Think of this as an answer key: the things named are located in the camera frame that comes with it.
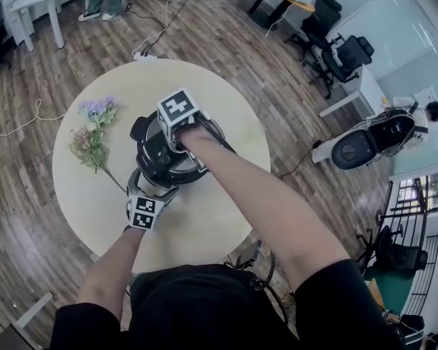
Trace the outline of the white wall notice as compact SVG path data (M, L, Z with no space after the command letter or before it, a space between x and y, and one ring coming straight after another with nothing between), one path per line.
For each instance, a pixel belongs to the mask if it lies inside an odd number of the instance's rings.
M431 85L424 88L417 93L413 94L413 98L419 103L420 106L424 107L427 104L438 101L437 94L435 92L434 86Z

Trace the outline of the person's right forearm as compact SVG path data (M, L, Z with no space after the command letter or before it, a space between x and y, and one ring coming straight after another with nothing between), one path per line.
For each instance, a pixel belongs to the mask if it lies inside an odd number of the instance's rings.
M292 289L349 259L312 207L277 177L222 147L204 128L184 128L176 137L208 168L275 253Z

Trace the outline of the window with black railing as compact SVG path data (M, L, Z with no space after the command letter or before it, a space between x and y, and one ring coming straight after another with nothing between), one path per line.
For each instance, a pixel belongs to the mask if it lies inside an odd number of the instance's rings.
M407 249L401 255L409 282L403 312L420 314L438 270L438 173L396 183L384 224L392 242Z

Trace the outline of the clear plastic cup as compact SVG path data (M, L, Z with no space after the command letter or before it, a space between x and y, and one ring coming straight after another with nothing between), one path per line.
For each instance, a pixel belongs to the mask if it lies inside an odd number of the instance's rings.
M247 121L241 128L240 139L245 144L265 138L265 128L259 121Z

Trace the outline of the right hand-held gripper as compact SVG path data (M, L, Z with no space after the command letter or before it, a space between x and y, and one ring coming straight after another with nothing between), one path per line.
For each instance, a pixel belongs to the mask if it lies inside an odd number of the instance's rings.
M200 110L185 87L157 103L157 119L166 143L173 152L188 151L177 138L177 131L184 131L201 122L212 122L210 115Z

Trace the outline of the person's black shirt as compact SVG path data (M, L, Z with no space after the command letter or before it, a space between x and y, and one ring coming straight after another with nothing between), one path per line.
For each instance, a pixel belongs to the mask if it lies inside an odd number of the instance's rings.
M127 330L96 304L64 306L50 350L405 350L351 260L294 292L295 331L252 278L224 265L149 273L133 285Z

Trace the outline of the black waist device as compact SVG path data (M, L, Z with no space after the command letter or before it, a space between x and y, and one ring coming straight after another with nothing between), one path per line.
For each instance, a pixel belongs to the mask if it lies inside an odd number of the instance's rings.
M262 241L257 240L253 244L247 246L242 253L238 256L235 268L242 270L252 267L254 262L258 259L258 255L261 249Z

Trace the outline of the orange round table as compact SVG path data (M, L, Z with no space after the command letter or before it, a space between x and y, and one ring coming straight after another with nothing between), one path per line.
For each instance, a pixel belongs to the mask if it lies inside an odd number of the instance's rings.
M283 20L291 6L298 7L309 13L315 11L315 0L312 4L302 4L297 1L282 0L271 14L266 15L262 11L258 11L258 7L263 1L264 0L255 0L253 6L248 10L248 14L255 23L267 31L274 31L277 28L277 24Z

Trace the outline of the artificial flower bouquet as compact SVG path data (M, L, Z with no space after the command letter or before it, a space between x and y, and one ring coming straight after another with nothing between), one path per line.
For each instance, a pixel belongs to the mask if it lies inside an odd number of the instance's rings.
M77 111L84 119L84 125L72 132L68 149L82 165L91 168L95 174L104 172L125 192L107 166L109 149L104 143L104 133L116 120L119 108L119 104L110 96L80 102Z

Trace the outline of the grey top white desk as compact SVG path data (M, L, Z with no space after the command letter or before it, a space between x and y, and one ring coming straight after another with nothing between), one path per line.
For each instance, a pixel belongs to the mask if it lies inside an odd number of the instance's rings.
M53 298L54 294L47 292L19 319L11 322L0 333L0 350L44 350L44 346L26 332L26 326Z

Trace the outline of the white drawer cabinet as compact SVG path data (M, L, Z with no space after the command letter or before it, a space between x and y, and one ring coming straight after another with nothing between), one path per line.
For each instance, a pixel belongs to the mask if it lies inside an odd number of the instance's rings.
M12 11L12 8L17 1L18 0L3 0L2 6L7 31L12 35L15 44L19 45L24 41L25 35L31 36L34 34L34 26L28 8L23 8L20 13Z

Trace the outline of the person's left forearm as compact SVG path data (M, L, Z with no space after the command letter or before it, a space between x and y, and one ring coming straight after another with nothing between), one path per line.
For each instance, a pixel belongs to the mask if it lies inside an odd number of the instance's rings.
M96 304L121 318L123 297L144 235L144 230L135 227L120 235L88 271L77 296L78 303Z

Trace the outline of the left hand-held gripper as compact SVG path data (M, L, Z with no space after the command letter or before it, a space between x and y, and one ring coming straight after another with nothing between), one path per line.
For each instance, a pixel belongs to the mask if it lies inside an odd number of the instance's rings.
M178 194L179 187L172 187L163 195L146 196L139 187L141 170L135 169L128 178L126 186L126 214L128 226L137 229L153 229L164 208Z

